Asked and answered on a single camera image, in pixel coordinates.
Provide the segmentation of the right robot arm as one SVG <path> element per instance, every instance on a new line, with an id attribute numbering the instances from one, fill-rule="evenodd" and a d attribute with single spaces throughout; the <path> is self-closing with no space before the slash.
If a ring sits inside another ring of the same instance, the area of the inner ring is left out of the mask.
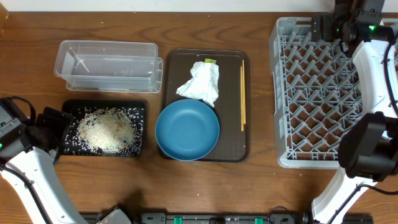
<path id="1" fill-rule="evenodd" d="M 338 146 L 339 168 L 304 214 L 303 223 L 342 223 L 346 212 L 368 189 L 397 175 L 397 32 L 382 24 L 384 1 L 335 1 L 332 13 L 312 19 L 313 40 L 340 39 L 359 76 L 362 118 Z"/>

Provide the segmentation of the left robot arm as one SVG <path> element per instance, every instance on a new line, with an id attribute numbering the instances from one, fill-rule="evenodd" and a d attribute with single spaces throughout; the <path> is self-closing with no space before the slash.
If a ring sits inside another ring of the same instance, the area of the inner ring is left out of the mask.
<path id="1" fill-rule="evenodd" d="M 86 223 L 54 165 L 73 117 L 46 107 L 26 116 L 17 96 L 1 98 L 1 176 L 17 192 L 33 223 Z"/>

